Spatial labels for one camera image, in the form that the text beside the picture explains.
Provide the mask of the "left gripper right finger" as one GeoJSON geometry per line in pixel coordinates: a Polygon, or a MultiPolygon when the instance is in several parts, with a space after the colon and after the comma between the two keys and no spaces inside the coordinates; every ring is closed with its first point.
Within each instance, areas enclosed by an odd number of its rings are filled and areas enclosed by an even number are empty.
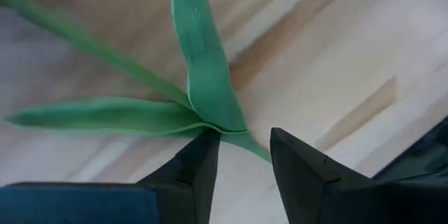
{"type": "Polygon", "coordinates": [[[270,152],[289,224],[448,224],[448,183],[375,180],[279,127],[270,152]]]}

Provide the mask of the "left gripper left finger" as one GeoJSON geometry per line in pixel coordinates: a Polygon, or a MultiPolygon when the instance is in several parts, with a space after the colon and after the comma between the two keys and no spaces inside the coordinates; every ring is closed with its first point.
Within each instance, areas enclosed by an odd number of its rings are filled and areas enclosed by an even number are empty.
{"type": "Polygon", "coordinates": [[[0,224],[209,224],[220,138],[204,131],[136,183],[0,186],[0,224]]]}

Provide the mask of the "pink artificial tulip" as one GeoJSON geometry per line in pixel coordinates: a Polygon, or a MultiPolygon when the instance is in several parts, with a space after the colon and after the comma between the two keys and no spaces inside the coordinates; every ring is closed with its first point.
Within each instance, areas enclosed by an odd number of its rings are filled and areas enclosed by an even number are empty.
{"type": "Polygon", "coordinates": [[[36,129],[102,130],[149,136],[187,135],[213,129],[229,144],[270,161],[270,152],[252,137],[246,126],[209,1],[170,1],[174,33],[187,66],[186,90],[33,0],[0,0],[1,7],[106,60],[167,98],[164,102],[123,97],[70,101],[27,108],[9,116],[8,122],[36,129]]]}

